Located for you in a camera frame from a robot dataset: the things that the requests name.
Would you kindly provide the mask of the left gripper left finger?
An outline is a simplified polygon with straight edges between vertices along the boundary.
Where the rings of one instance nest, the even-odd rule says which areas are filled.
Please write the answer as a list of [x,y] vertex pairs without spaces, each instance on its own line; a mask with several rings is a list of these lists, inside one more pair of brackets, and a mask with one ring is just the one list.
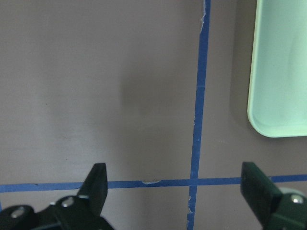
[[76,195],[65,196],[42,211],[29,205],[10,206],[0,213],[2,230],[111,230],[101,216],[107,197],[105,163],[93,165]]

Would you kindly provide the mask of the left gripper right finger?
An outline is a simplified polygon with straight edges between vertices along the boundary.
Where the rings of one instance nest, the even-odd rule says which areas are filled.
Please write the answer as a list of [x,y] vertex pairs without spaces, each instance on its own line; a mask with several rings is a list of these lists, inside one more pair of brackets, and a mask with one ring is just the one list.
[[264,230],[305,230],[307,197],[279,188],[253,162],[243,162],[240,191]]

